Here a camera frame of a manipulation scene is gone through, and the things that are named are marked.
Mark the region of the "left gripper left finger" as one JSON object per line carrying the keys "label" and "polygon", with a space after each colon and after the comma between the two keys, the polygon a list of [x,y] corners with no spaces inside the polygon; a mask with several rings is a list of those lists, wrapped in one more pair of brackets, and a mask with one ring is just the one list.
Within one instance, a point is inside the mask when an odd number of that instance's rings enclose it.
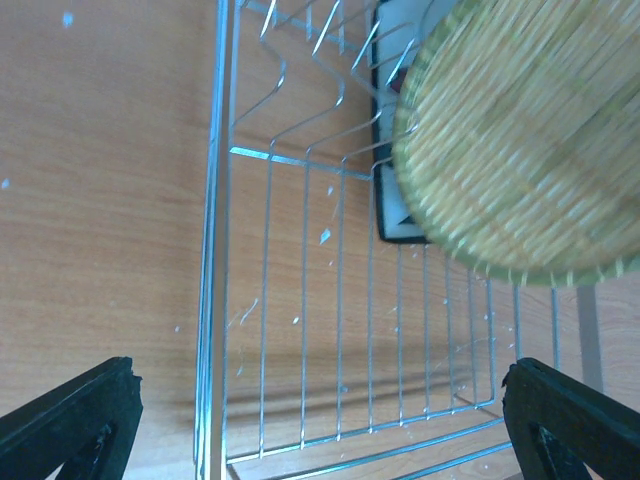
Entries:
{"label": "left gripper left finger", "polygon": [[121,479],[142,411],[132,359],[110,358],[1,417],[1,477]]}

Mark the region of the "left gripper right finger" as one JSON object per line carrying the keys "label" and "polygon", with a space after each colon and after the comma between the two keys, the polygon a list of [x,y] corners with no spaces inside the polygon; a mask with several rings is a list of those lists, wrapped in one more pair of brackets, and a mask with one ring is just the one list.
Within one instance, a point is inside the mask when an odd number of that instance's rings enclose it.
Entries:
{"label": "left gripper right finger", "polygon": [[639,413],[534,359],[502,381],[503,415],[525,479],[639,477]]}

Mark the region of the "wire metal dish rack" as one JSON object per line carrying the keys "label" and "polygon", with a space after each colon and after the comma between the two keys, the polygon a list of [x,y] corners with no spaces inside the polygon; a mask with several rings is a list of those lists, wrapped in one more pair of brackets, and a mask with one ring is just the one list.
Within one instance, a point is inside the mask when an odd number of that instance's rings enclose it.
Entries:
{"label": "wire metal dish rack", "polygon": [[603,385],[596,293],[486,279],[379,238],[382,1],[217,5],[193,459],[199,479],[518,473],[500,383]]}

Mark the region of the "round woven bamboo plate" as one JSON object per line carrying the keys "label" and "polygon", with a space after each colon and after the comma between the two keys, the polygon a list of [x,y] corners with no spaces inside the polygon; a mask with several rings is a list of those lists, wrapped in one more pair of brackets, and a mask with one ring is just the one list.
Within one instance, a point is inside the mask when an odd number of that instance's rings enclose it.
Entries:
{"label": "round woven bamboo plate", "polygon": [[637,2],[456,2],[392,135],[415,222],[473,271],[555,287],[638,269]]}

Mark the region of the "square dark rimmed plate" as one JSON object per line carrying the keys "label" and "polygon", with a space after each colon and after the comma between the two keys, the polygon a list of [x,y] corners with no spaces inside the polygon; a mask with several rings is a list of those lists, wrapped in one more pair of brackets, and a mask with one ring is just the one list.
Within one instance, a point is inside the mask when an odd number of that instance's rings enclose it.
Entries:
{"label": "square dark rimmed plate", "polygon": [[428,243],[415,224],[395,179],[393,120],[402,81],[421,43],[451,9],[450,1],[382,1],[369,43],[373,117],[373,198],[379,238],[397,245]]}

